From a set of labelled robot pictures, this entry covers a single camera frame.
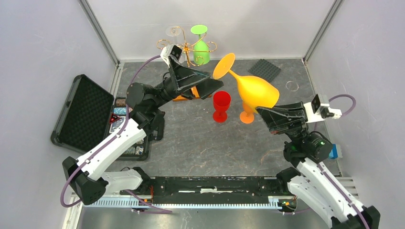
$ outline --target orange object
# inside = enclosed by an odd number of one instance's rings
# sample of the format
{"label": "orange object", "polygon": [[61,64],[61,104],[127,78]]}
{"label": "orange object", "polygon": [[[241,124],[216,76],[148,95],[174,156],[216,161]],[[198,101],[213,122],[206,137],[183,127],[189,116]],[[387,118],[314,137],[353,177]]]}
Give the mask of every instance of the orange object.
{"label": "orange object", "polygon": [[257,113],[256,107],[262,106],[272,108],[276,105],[280,93],[273,85],[266,80],[253,76],[240,76],[231,70],[235,62],[235,54],[229,53],[217,64],[213,72],[213,78],[218,80],[227,73],[230,73],[238,84],[238,92],[241,99]]}
{"label": "orange object", "polygon": [[[197,92],[197,88],[193,87],[193,88],[191,88],[191,91],[192,91],[192,94],[195,96],[195,99],[200,98],[200,95]],[[189,99],[186,99],[181,95],[179,95],[179,96],[177,96],[177,98],[173,99],[173,101],[175,101],[175,102],[186,101],[186,100],[189,100]]]}
{"label": "orange object", "polygon": [[153,186],[150,186],[150,199],[153,200]]}
{"label": "orange object", "polygon": [[239,115],[240,120],[245,124],[252,123],[255,120],[254,111],[245,102],[242,102],[242,107],[243,111]]}

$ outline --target gray table surface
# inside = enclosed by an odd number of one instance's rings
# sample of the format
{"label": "gray table surface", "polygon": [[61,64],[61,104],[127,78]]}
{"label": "gray table surface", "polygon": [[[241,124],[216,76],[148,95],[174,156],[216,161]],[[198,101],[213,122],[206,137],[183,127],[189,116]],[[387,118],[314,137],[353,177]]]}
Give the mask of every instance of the gray table surface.
{"label": "gray table surface", "polygon": [[[277,104],[312,100],[314,91],[301,60],[269,61],[281,69],[272,82],[280,91]],[[236,60],[232,70],[239,75],[250,75],[247,70],[256,62]],[[210,61],[196,69],[212,73],[217,63]],[[130,80],[141,65],[140,62],[124,65],[117,96],[125,97]],[[135,81],[155,86],[165,72],[164,62],[151,62]],[[164,138],[152,142],[149,158],[146,161],[118,160],[108,171],[139,166],[150,176],[275,176],[290,167],[283,158],[284,141],[288,138],[270,134],[258,115],[253,123],[243,124],[239,120],[243,109],[236,80],[230,74],[221,80],[224,82],[221,90],[232,97],[226,122],[219,124],[213,120],[212,98],[169,102],[161,107],[166,112]],[[326,133],[323,124],[318,125],[317,130]],[[333,174],[339,174],[336,161],[326,160],[325,164]]]}
{"label": "gray table surface", "polygon": [[[298,210],[307,208],[298,200]],[[269,209],[172,209],[170,215],[128,208],[83,208],[78,229],[327,229],[313,210],[283,216]]]}

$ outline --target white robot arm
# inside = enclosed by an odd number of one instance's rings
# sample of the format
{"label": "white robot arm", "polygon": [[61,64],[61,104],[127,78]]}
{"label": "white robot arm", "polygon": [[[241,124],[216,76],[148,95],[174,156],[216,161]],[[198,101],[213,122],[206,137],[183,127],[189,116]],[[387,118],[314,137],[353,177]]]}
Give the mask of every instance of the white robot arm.
{"label": "white robot arm", "polygon": [[182,50],[175,46],[167,46],[161,57],[169,66],[170,76],[151,86],[143,83],[132,83],[127,89],[126,103],[132,108],[124,123],[95,148],[78,159],[66,158],[62,165],[66,184],[61,194],[64,203],[64,192],[68,185],[80,197],[85,205],[92,204],[105,193],[124,189],[134,190],[142,182],[142,174],[134,169],[124,172],[105,172],[105,170],[130,146],[158,129],[164,122],[165,113],[159,107],[167,102],[183,96],[195,98],[191,88],[196,87],[201,99],[207,98],[221,88],[224,83],[210,78],[208,72],[202,72],[182,66],[178,59]]}
{"label": "white robot arm", "polygon": [[286,134],[284,158],[294,167],[277,174],[281,189],[302,199],[332,229],[369,229],[378,227],[379,213],[366,208],[346,190],[326,168],[332,144],[321,133],[309,132],[307,123],[342,116],[331,109],[324,96],[316,95],[310,103],[296,103],[269,108],[257,108],[273,134]]}
{"label": "white robot arm", "polygon": [[[104,172],[125,150],[146,137],[145,131],[138,129],[139,125],[133,119],[128,119],[125,129],[119,133],[124,126],[125,122],[95,148],[77,158],[78,165],[86,162],[82,172],[86,173],[89,179],[99,180],[102,178],[108,182],[106,193],[124,189],[134,190],[142,182],[140,174],[133,169],[122,172]],[[87,161],[91,154],[100,148],[102,149],[98,154],[91,161]]]}

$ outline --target white wall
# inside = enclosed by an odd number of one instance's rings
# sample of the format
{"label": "white wall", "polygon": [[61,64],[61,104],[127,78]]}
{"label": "white wall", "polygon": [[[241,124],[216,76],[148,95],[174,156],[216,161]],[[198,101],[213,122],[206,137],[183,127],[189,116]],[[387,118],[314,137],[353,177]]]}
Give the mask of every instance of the white wall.
{"label": "white wall", "polygon": [[[405,1],[345,1],[309,60],[318,93],[357,99],[350,115],[327,125],[360,198],[381,212],[382,229],[404,220],[404,11]],[[332,105],[346,109],[349,101]]]}
{"label": "white wall", "polygon": [[301,58],[333,0],[88,0],[121,60],[159,54],[156,42],[180,25],[189,42],[196,24],[208,26],[205,41],[217,43],[212,57]]}
{"label": "white wall", "polygon": [[50,135],[73,78],[108,88],[114,64],[76,0],[0,6],[0,228],[57,229],[62,161]]}

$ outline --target blue object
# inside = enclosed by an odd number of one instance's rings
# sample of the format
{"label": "blue object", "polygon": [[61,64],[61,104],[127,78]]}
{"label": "blue object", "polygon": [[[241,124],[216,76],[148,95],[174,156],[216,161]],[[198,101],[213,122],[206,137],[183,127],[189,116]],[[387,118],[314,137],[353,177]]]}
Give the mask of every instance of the blue object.
{"label": "blue object", "polygon": [[127,108],[126,107],[116,107],[116,108],[114,108],[113,113],[116,115],[126,115]]}
{"label": "blue object", "polygon": [[333,148],[331,152],[329,153],[329,159],[336,159],[340,155],[340,147],[338,145],[333,144]]}

